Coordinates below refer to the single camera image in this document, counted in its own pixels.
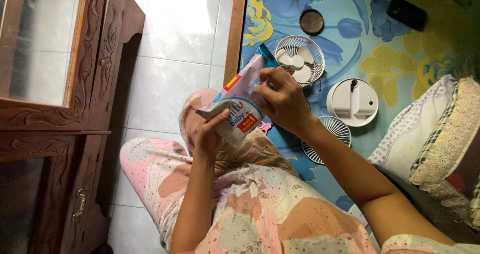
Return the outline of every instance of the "baby wipes package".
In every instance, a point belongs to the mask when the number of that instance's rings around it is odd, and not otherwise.
[[[240,146],[247,134],[252,132],[265,116],[263,111],[267,103],[259,93],[253,92],[256,85],[266,84],[260,81],[260,71],[265,67],[279,67],[279,63],[262,43],[257,54],[222,89],[213,103],[196,111],[209,121],[229,109],[229,116],[216,131],[234,148]]]

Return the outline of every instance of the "fingernail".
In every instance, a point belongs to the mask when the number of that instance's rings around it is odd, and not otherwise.
[[[224,111],[222,111],[222,116],[223,117],[227,117],[227,115],[230,113],[230,110],[229,109],[225,109]]]

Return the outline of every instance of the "brass cabinet handle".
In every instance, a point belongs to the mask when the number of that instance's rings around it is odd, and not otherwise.
[[[85,203],[87,201],[87,196],[85,194],[82,194],[83,189],[77,190],[77,197],[80,197],[80,209],[78,209],[78,212],[75,214],[71,215],[71,221],[74,222],[81,214],[84,213],[85,210]]]

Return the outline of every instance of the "glass cabinet door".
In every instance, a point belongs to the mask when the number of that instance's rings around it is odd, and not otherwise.
[[[43,161],[0,162],[0,253],[28,253]]]
[[[79,0],[0,0],[0,98],[68,106]]]

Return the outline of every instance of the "wooden frame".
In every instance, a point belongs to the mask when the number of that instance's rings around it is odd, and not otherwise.
[[[68,106],[0,99],[0,130],[86,130],[105,0],[80,0]]]
[[[111,218],[95,203],[107,129],[123,44],[144,22],[135,0],[79,0],[63,106],[0,99],[0,165],[43,159],[29,253],[91,253],[107,240]]]
[[[71,189],[69,178],[79,136],[3,133],[0,140],[0,162],[45,158],[37,192],[33,220],[31,253],[58,253],[63,234]]]
[[[227,85],[239,72],[246,4],[247,0],[233,0],[232,17],[230,19],[230,30],[228,32],[228,43],[226,47],[223,86]]]

